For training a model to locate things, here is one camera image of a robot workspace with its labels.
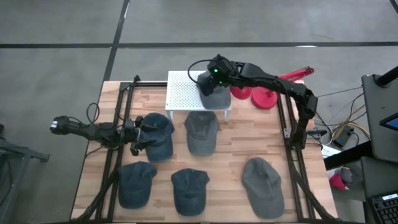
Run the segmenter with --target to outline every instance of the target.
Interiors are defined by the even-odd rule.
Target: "white perforated rack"
[[[190,71],[196,80],[205,71]],[[200,100],[199,89],[188,77],[187,71],[169,71],[167,79],[166,107],[167,116],[173,120],[174,111],[224,111],[224,120],[228,120],[231,106],[223,110],[208,110]]]

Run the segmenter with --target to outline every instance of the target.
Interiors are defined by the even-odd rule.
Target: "baseball cap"
[[[141,131],[140,139],[143,141],[155,141],[145,148],[149,162],[162,162],[173,156],[172,133],[174,126],[171,121],[159,113],[149,113],[145,116],[144,123],[157,128],[156,131]]]
[[[198,82],[210,75],[209,71],[202,73],[198,76]],[[222,110],[231,106],[231,92],[229,87],[218,86],[213,90],[213,93],[205,96],[199,90],[200,100],[203,106],[208,110]]]
[[[260,218],[277,218],[285,210],[280,176],[263,158],[252,158],[244,166],[242,184],[254,213]]]
[[[205,210],[209,181],[205,171],[195,169],[182,169],[172,175],[174,205],[179,214],[194,216]]]
[[[119,203],[123,208],[141,208],[148,203],[156,168],[148,162],[119,167]]]
[[[187,129],[188,150],[198,156],[212,155],[216,149],[217,116],[212,111],[192,111],[184,122]]]

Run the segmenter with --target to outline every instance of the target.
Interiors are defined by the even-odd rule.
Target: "table leg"
[[[166,111],[166,113],[167,113],[167,117],[169,117],[169,119],[171,121],[173,121],[173,111]]]
[[[323,161],[325,162],[326,170],[331,170],[350,162],[358,161],[363,156],[373,157],[372,144],[370,141],[324,158]]]
[[[230,111],[224,111],[224,121],[228,121]]]

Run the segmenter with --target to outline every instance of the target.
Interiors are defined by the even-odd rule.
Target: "concrete floor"
[[[0,44],[112,43],[124,0],[0,1]],[[121,36],[132,42],[364,42],[398,41],[398,14],[388,0],[138,0],[131,1]],[[13,143],[51,154],[33,161],[13,223],[68,220],[87,141],[50,134],[55,116],[85,121],[98,100],[110,49],[0,49],[0,123]],[[110,80],[166,80],[168,70],[222,54],[280,75],[304,66],[316,95],[361,85],[362,75],[397,65],[398,47],[264,47],[118,49]],[[325,121],[361,90],[319,99]],[[355,108],[363,99],[355,103]],[[367,127],[366,118],[358,123]],[[366,139],[358,132],[361,141]],[[362,205],[334,194],[339,217],[363,221]]]

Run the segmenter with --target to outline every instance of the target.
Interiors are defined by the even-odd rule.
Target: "black robotic arm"
[[[83,124],[80,121],[72,121],[71,117],[58,116],[54,118],[50,130],[53,134],[76,134],[87,140],[101,143],[108,149],[116,149],[120,144],[132,143],[130,151],[133,156],[138,156],[139,150],[154,143],[154,141],[141,141],[141,130],[151,132],[157,130],[143,122],[143,117],[138,116],[135,121],[128,119],[124,125],[116,127],[113,123]]]
[[[278,93],[291,96],[297,106],[298,122],[292,127],[288,140],[291,149],[301,150],[305,148],[307,140],[306,127],[308,121],[315,116],[318,98],[313,95],[304,84],[294,83],[267,74],[260,67],[251,63],[230,62],[227,58],[217,55],[209,60],[207,69],[210,76],[197,83],[200,91],[208,96],[217,86],[261,86]]]

